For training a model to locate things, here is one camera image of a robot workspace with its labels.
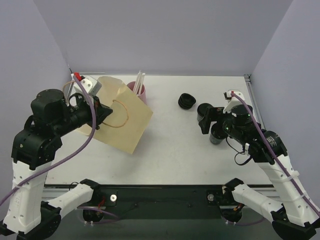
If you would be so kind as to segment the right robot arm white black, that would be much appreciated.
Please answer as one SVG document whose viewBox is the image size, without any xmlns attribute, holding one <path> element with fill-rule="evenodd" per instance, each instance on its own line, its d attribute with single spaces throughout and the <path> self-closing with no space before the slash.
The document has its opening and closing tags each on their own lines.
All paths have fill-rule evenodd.
<svg viewBox="0 0 320 240">
<path fill-rule="evenodd" d="M 255 191 L 238 178 L 222 186 L 221 197 L 227 204 L 237 203 L 259 213 L 283 240 L 309 240 L 320 227 L 320 209 L 303 188 L 281 138 L 263 129 L 252 110 L 250 105 L 240 104 L 224 112 L 222 107 L 202 103 L 197 108 L 198 125 L 214 145 L 228 138 L 237 141 L 242 146 L 240 154 L 248 156 L 242 164 L 254 161 L 269 178 L 280 201 Z"/>
</svg>

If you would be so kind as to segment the dark translucent coffee cup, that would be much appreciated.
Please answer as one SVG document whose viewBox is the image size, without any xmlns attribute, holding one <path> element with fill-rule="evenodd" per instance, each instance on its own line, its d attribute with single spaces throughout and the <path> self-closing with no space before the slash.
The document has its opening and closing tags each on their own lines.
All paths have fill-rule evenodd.
<svg viewBox="0 0 320 240">
<path fill-rule="evenodd" d="M 197 113 L 197 121 L 200 122 L 201 120 L 203 120 L 205 115 L 206 115 L 205 113 L 198 112 Z"/>
</svg>

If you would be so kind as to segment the black cup lid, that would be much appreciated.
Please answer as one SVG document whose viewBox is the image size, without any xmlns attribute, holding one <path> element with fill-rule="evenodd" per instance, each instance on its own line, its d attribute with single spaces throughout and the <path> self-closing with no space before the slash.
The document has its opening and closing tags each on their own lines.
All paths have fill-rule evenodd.
<svg viewBox="0 0 320 240">
<path fill-rule="evenodd" d="M 198 107 L 197 107 L 197 114 L 200 116 L 204 116 L 207 108 L 211 108 L 212 105 L 210 103 L 201 103 Z"/>
</svg>

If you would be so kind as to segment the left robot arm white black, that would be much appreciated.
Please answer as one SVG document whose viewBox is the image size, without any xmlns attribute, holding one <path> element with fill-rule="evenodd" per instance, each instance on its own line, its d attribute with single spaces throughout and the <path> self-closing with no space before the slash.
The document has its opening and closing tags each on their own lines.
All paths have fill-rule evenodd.
<svg viewBox="0 0 320 240">
<path fill-rule="evenodd" d="M 74 94 L 76 106 L 68 106 L 59 89 L 47 89 L 31 102 L 32 115 L 14 138 L 13 195 L 9 208 L 0 223 L 4 236 L 16 234 L 19 240 L 45 240 L 57 230 L 61 220 L 78 206 L 98 205 L 103 200 L 100 185 L 82 180 L 67 193 L 48 201 L 42 199 L 47 173 L 62 137 L 88 125 L 98 129 L 112 113 L 98 97 L 89 105 L 82 94 Z"/>
</svg>

